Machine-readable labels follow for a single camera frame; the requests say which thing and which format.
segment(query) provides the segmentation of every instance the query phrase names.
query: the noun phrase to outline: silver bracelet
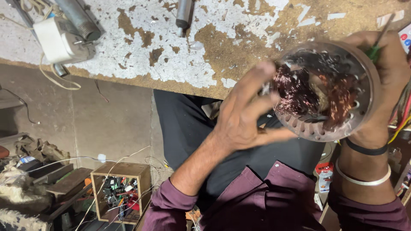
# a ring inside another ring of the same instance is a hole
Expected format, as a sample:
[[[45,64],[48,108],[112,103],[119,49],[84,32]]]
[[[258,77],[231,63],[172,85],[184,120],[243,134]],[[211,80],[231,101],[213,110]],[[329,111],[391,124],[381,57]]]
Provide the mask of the silver bracelet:
[[[371,181],[371,182],[354,180],[354,179],[352,179],[352,178],[349,178],[347,175],[345,175],[344,173],[341,172],[341,170],[340,170],[339,167],[338,167],[338,160],[339,160],[339,158],[338,158],[337,161],[335,162],[335,168],[337,169],[337,172],[338,172],[342,177],[344,177],[346,180],[348,180],[349,182],[352,182],[352,183],[354,183],[354,184],[364,185],[364,186],[376,186],[376,185],[380,185],[380,184],[382,184],[383,182],[385,182],[388,178],[390,178],[390,175],[391,175],[391,168],[390,168],[390,165],[388,165],[388,172],[387,172],[387,174],[386,174],[383,178],[381,178],[381,179],[379,179],[379,180]]]

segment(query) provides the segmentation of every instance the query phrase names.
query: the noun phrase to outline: person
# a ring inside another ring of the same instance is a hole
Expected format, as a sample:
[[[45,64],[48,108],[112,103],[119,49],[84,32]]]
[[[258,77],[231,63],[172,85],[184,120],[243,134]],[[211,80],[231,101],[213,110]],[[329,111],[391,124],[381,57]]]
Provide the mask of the person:
[[[379,32],[343,41],[370,47]],[[376,67],[381,98],[369,120],[342,143],[328,204],[343,230],[411,230],[389,180],[388,120],[411,76],[396,32],[380,41]],[[154,91],[164,155],[175,169],[153,193],[143,230],[186,230],[185,212],[200,208],[201,230],[325,230],[314,203],[313,170],[324,143],[298,138],[274,117],[258,126],[279,100],[252,98],[275,73],[261,62],[236,83],[215,124],[201,110],[213,99]],[[370,182],[375,185],[364,185]]]

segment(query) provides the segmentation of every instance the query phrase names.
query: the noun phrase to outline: maroon shirt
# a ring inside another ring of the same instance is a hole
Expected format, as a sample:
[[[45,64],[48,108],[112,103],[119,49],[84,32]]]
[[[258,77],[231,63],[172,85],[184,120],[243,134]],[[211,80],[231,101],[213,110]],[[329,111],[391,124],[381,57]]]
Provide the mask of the maroon shirt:
[[[201,230],[322,230],[321,211],[314,203],[313,180],[277,161],[264,181],[248,167],[234,179],[216,202],[202,214]],[[187,196],[168,179],[152,195],[144,231],[186,230],[185,212],[197,196]],[[366,205],[332,190],[328,203],[340,225],[349,230],[411,230],[399,198],[384,205]]]

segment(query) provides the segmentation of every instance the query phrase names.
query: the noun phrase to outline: workbench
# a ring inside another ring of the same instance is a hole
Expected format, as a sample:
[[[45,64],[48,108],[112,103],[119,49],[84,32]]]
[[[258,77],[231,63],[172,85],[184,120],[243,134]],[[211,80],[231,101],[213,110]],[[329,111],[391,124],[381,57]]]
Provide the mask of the workbench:
[[[71,74],[219,99],[258,61],[279,58],[298,43],[381,30],[377,18],[399,10],[404,18],[391,29],[411,21],[410,0],[196,0],[191,28],[180,38],[177,0],[82,4],[102,36],[90,60],[65,65]],[[5,1],[0,13],[24,24]],[[192,42],[204,48],[191,49]],[[29,30],[1,21],[0,44],[0,63],[38,68],[42,49]]]

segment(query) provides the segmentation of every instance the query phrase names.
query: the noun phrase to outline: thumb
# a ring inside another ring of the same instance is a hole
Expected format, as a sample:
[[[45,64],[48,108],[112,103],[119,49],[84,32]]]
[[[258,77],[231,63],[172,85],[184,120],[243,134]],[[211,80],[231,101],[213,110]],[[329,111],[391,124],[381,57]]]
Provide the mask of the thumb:
[[[255,141],[255,146],[265,145],[274,142],[287,141],[291,138],[296,137],[298,137],[298,135],[296,135],[294,132],[290,131],[286,127],[266,128],[260,130]]]

